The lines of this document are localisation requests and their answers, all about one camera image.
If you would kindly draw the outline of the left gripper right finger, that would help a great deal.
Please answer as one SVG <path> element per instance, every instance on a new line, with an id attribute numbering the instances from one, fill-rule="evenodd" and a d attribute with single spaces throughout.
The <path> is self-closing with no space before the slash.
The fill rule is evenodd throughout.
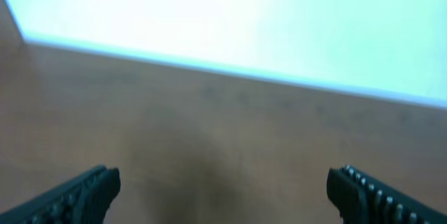
<path id="1" fill-rule="evenodd" d="M 349 224 L 446 224 L 446 215 L 352 165 L 331 168 L 326 192 Z"/>

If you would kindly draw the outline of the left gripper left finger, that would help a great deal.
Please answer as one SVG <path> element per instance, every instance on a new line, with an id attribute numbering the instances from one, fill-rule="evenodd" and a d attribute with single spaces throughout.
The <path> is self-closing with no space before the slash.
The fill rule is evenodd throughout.
<path id="1" fill-rule="evenodd" d="M 121 188 L 119 170 L 104 165 L 1 214 L 1 224 L 102 224 Z"/>

